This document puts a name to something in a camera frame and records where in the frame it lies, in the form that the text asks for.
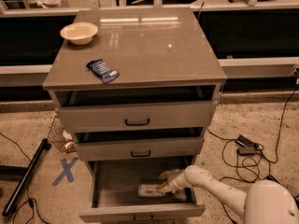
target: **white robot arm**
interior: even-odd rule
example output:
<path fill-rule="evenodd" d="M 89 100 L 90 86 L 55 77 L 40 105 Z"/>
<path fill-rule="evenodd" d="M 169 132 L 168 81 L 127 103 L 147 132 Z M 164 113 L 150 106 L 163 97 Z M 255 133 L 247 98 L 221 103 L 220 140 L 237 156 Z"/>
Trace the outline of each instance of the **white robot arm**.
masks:
<path fill-rule="evenodd" d="M 192 187 L 206 189 L 242 217 L 244 224 L 299 224 L 293 197 L 276 182 L 259 181 L 246 193 L 217 181 L 209 171 L 196 165 L 164 172 L 160 178 L 165 180 L 158 188 L 161 192 Z"/>

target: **black cable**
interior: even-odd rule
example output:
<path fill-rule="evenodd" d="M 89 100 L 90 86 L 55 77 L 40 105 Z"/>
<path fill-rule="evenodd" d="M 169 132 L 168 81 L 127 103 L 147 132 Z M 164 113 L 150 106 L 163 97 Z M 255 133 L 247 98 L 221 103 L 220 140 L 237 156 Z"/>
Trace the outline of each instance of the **black cable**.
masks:
<path fill-rule="evenodd" d="M 284 118 L 284 114 L 285 114 L 285 111 L 286 111 L 286 107 L 287 107 L 288 102 L 289 102 L 289 101 L 291 100 L 291 98 L 295 95 L 295 93 L 296 93 L 296 86 L 295 86 L 295 89 L 294 89 L 292 95 L 287 99 L 287 101 L 286 101 L 286 103 L 285 103 L 285 105 L 284 105 L 284 107 L 283 107 L 283 111 L 282 111 L 281 119 L 280 119 L 280 124 L 279 124 L 278 140 L 277 140 L 277 143 L 276 143 L 276 149 L 275 149 L 275 152 L 276 152 L 276 160 L 275 160 L 275 161 L 270 161 L 269 159 L 266 158 L 266 156 L 263 154 L 264 146 L 259 144 L 258 147 L 257 147 L 257 149 L 258 149 L 258 151 L 260 152 L 260 156 L 261 156 L 261 158 L 260 158 L 258 161 L 254 160 L 253 158 L 245 158 L 245 159 L 243 159 L 243 161 L 242 161 L 242 166 L 239 166 L 239 153 L 237 152 L 237 163 L 236 163 L 236 165 L 232 165 L 232 164 L 228 163 L 228 162 L 225 160 L 225 158 L 224 158 L 224 151 L 225 151 L 227 145 L 228 145 L 230 142 L 235 141 L 236 139 L 228 139 L 228 138 L 219 137 L 218 135 L 216 135 L 216 134 L 214 134 L 212 131 L 210 131 L 208 128 L 206 128 L 206 129 L 208 130 L 208 132 L 209 132 L 211 135 L 213 135 L 213 136 L 219 138 L 220 140 L 227 141 L 226 144 L 225 144 L 225 146 L 224 146 L 224 148 L 223 148 L 223 150 L 222 150 L 222 159 L 223 159 L 223 161 L 225 162 L 226 165 L 231 166 L 231 167 L 234 167 L 234 168 L 236 169 L 236 172 L 237 172 L 238 176 L 240 177 L 240 179 L 238 179 L 238 178 L 234 178 L 234 177 L 230 177 L 230 176 L 225 176 L 225 177 L 221 178 L 220 181 L 222 181 L 223 179 L 233 179 L 233 180 L 242 181 L 242 182 L 247 182 L 247 183 L 254 183 L 254 182 L 255 182 L 256 180 L 258 180 L 258 179 L 261 180 L 261 178 L 260 178 L 259 164 L 260 164 L 260 162 L 261 162 L 262 159 L 264 159 L 264 160 L 266 160 L 266 161 L 268 162 L 268 166 L 269 166 L 269 174 L 268 174 L 268 175 L 271 175 L 271 163 L 277 163 L 277 162 L 278 162 L 278 145 L 279 145 L 279 141 L 280 141 L 280 135 L 281 135 L 281 130 L 282 130 L 282 121 L 283 121 L 283 118 Z M 245 161 L 245 160 L 252 160 L 255 164 L 254 164 L 254 165 L 244 165 L 244 161 Z M 258 169 L 258 173 L 255 173 L 255 172 L 254 172 L 253 170 L 251 170 L 249 167 L 256 167 L 256 168 Z M 251 180 L 251 181 L 246 180 L 246 179 L 245 179 L 244 177 L 242 177 L 242 175 L 238 172 L 238 169 L 239 169 L 239 168 L 244 168 L 244 169 L 246 169 L 246 170 L 248 170 L 248 171 L 254 173 L 254 174 L 256 175 L 256 178 L 255 178 L 254 180 Z M 230 218 L 230 220 L 232 221 L 232 223 L 236 224 L 236 222 L 229 216 L 229 214 L 228 214 L 228 212 L 227 212 L 227 210 L 226 210 L 224 204 L 223 204 L 223 203 L 221 203 L 221 204 L 222 204 L 222 206 L 223 206 L 223 209 L 224 209 L 224 211 L 225 211 L 227 217 Z"/>
<path fill-rule="evenodd" d="M 17 142 L 13 141 L 12 139 L 8 138 L 7 136 L 3 135 L 2 133 L 0 133 L 1 136 L 3 136 L 4 138 L 6 138 L 7 140 L 9 140 L 10 142 L 12 142 L 13 144 L 15 144 L 19 150 L 22 152 L 22 154 L 29 160 L 31 161 L 31 159 L 24 153 L 24 151 L 21 149 L 21 147 L 17 144 Z"/>
<path fill-rule="evenodd" d="M 41 217 L 41 215 L 39 214 L 38 206 L 37 206 L 37 199 L 35 199 L 35 198 L 31 198 L 31 197 L 29 196 L 29 187 L 27 187 L 27 197 L 28 197 L 28 200 L 30 201 L 29 204 L 31 204 L 30 206 L 31 206 L 31 208 L 32 208 L 33 210 L 34 210 L 34 207 L 35 207 L 35 204 L 36 204 L 36 212 L 37 212 L 37 215 L 38 215 L 39 219 L 40 219 L 43 223 L 45 223 L 45 224 L 50 224 L 49 222 L 45 221 L 45 220 Z"/>
<path fill-rule="evenodd" d="M 27 203 L 29 203 L 29 200 L 27 200 L 27 201 L 25 201 L 24 203 L 22 203 L 21 206 L 17 209 L 16 214 L 15 214 L 15 216 L 14 216 L 13 219 L 12 219 L 12 224 L 15 223 L 16 216 L 18 215 L 18 213 L 19 213 L 19 211 L 21 210 L 21 208 L 22 208 L 25 204 L 27 204 Z"/>
<path fill-rule="evenodd" d="M 237 222 L 235 220 L 233 220 L 231 218 L 231 216 L 228 214 L 228 211 L 226 210 L 225 205 L 222 202 L 221 202 L 221 205 L 222 205 L 222 207 L 223 207 L 223 209 L 224 209 L 224 211 L 226 213 L 226 216 L 232 221 L 232 223 L 237 224 Z"/>
<path fill-rule="evenodd" d="M 267 161 L 269 161 L 269 162 L 271 162 L 271 163 L 273 163 L 273 164 L 275 164 L 275 163 L 278 162 L 278 145 L 279 145 L 279 141 L 280 141 L 280 135 L 281 135 L 281 130 L 282 130 L 282 121 L 283 121 L 283 119 L 284 119 L 284 113 L 285 113 L 285 111 L 286 111 L 288 102 L 289 102 L 289 101 L 291 100 L 291 98 L 295 95 L 296 91 L 297 91 L 297 86 L 295 86 L 295 89 L 293 90 L 292 94 L 290 95 L 290 97 L 287 99 L 286 103 L 285 103 L 284 106 L 283 106 L 283 110 L 282 110 L 282 114 L 281 114 L 281 118 L 280 118 L 279 130 L 278 130 L 278 140 L 277 140 L 276 148 L 275 148 L 276 160 L 275 160 L 275 161 L 270 161 L 270 160 L 267 159 L 267 158 L 265 157 L 265 155 L 263 154 L 263 157 L 264 157 Z"/>
<path fill-rule="evenodd" d="M 217 137 L 217 138 L 219 138 L 219 139 L 221 139 L 221 140 L 226 140 L 226 141 L 235 141 L 235 140 L 236 140 L 235 138 L 222 138 L 222 137 L 220 137 L 220 136 L 214 134 L 214 133 L 213 133 L 212 131 L 210 131 L 208 128 L 206 128 L 206 129 L 208 130 L 208 132 L 209 132 L 210 134 L 212 134 L 213 136 L 215 136 L 215 137 Z"/>

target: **black pole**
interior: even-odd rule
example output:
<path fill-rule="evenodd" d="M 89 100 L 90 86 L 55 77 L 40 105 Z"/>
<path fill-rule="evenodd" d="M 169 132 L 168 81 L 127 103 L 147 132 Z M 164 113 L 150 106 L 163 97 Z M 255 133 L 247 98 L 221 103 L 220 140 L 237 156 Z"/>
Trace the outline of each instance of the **black pole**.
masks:
<path fill-rule="evenodd" d="M 30 182 L 30 178 L 36 168 L 36 165 L 37 165 L 37 162 L 38 162 L 40 156 L 42 155 L 44 150 L 49 150 L 50 147 L 51 147 L 51 144 L 48 143 L 48 140 L 46 138 L 44 138 L 42 140 L 42 142 L 40 143 L 40 145 L 36 151 L 36 154 L 30 161 L 30 164 L 27 168 L 26 174 L 23 176 L 23 178 L 19 182 L 18 186 L 15 188 L 15 191 L 13 192 L 12 196 L 10 197 L 8 203 L 6 204 L 4 211 L 2 213 L 3 217 L 8 217 L 16 211 L 16 203 L 19 200 L 22 191 L 27 188 L 27 186 Z"/>

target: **blue tape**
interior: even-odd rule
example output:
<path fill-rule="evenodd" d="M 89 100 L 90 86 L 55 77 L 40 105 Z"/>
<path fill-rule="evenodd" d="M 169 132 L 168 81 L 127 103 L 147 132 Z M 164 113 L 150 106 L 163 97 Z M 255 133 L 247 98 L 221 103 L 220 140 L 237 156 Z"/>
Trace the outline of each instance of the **blue tape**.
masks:
<path fill-rule="evenodd" d="M 66 175 L 67 180 L 71 183 L 75 179 L 71 173 L 71 168 L 74 166 L 75 162 L 78 160 L 78 157 L 74 157 L 73 160 L 69 163 L 67 163 L 66 159 L 61 160 L 61 164 L 64 168 L 64 170 L 59 174 L 59 176 L 56 178 L 56 180 L 52 183 L 53 186 L 57 186 L 61 180 L 64 179 L 64 176 Z"/>

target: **drawer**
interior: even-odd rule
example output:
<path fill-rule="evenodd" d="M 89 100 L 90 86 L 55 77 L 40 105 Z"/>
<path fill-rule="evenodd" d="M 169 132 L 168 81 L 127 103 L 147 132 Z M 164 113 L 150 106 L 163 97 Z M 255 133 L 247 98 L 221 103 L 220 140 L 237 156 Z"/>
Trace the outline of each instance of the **drawer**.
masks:
<path fill-rule="evenodd" d="M 204 142 L 201 128 L 77 133 L 76 152 L 83 161 L 194 155 Z"/>
<path fill-rule="evenodd" d="M 216 102 L 58 108 L 69 133 L 125 131 L 210 125 Z"/>
<path fill-rule="evenodd" d="M 171 157 L 94 164 L 89 208 L 79 216 L 86 222 L 133 221 L 147 223 L 168 217 L 200 217 L 205 207 L 197 205 L 192 189 L 167 193 L 161 198 L 138 197 L 139 184 L 162 183 L 160 173 L 184 169 L 192 157 Z"/>
<path fill-rule="evenodd" d="M 215 95 L 215 84 L 171 87 L 140 87 L 84 91 L 55 91 L 61 107 L 103 106 L 129 104 L 158 104 L 190 101 L 211 101 Z"/>

